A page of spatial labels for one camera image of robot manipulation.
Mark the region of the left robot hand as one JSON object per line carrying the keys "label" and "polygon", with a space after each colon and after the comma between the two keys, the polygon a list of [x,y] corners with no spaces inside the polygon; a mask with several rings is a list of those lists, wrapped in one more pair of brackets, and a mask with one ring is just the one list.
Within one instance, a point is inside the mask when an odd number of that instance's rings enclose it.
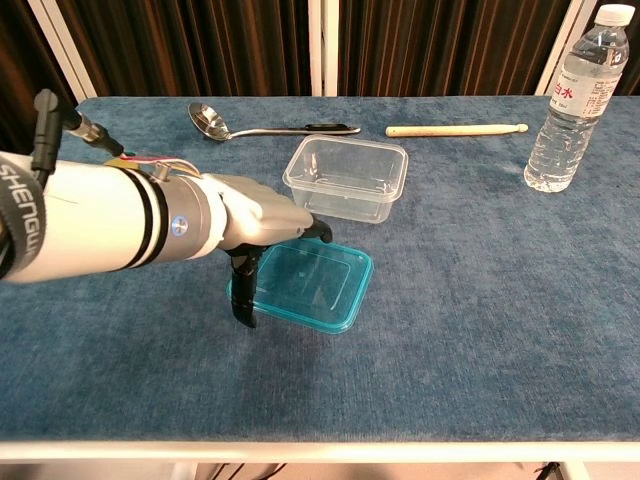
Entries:
{"label": "left robot hand", "polygon": [[331,227],[290,198],[248,177],[202,176],[218,194],[226,222],[217,247],[230,257],[233,315],[248,328],[256,326],[254,296],[259,261],[273,245],[299,238],[333,240]]}

